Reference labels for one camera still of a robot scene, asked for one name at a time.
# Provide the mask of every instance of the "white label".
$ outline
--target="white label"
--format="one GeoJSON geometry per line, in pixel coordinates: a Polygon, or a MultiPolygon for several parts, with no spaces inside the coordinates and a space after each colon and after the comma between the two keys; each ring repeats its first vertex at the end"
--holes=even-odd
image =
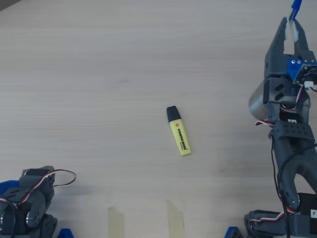
{"type": "Polygon", "coordinates": [[[317,210],[311,210],[311,218],[317,218],[317,210]]]}

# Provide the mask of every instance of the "table surface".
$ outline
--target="table surface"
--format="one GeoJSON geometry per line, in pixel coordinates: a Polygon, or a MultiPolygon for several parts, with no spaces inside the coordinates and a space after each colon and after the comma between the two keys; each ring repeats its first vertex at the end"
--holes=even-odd
{"type": "MultiPolygon", "coordinates": [[[[0,12],[0,180],[45,165],[76,172],[48,211],[76,238],[108,237],[110,207],[124,214],[125,238],[174,238],[167,201],[182,211],[186,238],[220,238],[228,226],[244,231],[251,210],[281,211],[269,127],[253,125],[248,99],[290,5],[23,0],[0,12]],[[190,156],[172,137],[173,105],[190,156]]],[[[315,51],[316,8],[306,0],[298,15],[315,51]]]]}

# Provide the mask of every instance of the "metal cylinder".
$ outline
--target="metal cylinder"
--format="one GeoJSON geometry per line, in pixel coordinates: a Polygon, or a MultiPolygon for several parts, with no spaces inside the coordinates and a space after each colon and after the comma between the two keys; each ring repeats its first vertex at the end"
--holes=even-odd
{"type": "Polygon", "coordinates": [[[249,110],[258,120],[265,120],[268,117],[268,110],[263,103],[263,90],[264,84],[262,82],[249,99],[249,110]]]}

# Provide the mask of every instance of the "wooden table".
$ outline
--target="wooden table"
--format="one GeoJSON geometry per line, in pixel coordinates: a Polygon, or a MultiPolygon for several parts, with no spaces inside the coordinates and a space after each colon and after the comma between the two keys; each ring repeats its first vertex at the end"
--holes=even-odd
{"type": "MultiPolygon", "coordinates": [[[[0,181],[45,165],[76,172],[49,209],[76,238],[109,237],[111,207],[125,238],[175,238],[168,203],[186,238],[220,238],[228,226],[244,231],[251,210],[280,211],[269,128],[253,125],[248,99],[290,5],[23,0],[0,12],[0,181]],[[183,158],[173,105],[192,147],[183,158]]],[[[298,15],[315,52],[316,8],[307,0],[298,15]]]]}

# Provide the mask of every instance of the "highlighter cap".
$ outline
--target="highlighter cap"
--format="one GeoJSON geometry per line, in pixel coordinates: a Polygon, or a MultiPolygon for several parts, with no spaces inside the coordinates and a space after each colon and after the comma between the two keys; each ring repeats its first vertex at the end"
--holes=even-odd
{"type": "Polygon", "coordinates": [[[168,122],[181,119],[180,114],[175,106],[167,108],[167,118],[168,122]]]}

